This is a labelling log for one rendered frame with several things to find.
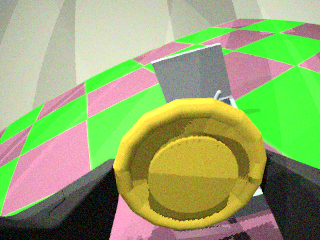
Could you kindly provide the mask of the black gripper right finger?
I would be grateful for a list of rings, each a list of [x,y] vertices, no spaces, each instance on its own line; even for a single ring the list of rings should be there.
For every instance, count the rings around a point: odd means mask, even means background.
[[[261,192],[284,240],[320,240],[320,169],[265,149]]]

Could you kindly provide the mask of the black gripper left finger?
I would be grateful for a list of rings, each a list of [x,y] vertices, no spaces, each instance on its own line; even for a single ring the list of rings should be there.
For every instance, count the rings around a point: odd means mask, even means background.
[[[32,207],[0,216],[0,240],[109,240],[120,195],[115,159]]]

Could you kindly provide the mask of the yellow round plate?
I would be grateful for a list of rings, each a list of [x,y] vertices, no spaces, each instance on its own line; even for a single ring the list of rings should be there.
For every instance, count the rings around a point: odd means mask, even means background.
[[[185,99],[147,113],[121,137],[113,172],[135,215],[179,231],[239,212],[260,187],[265,161],[263,135],[243,111]]]

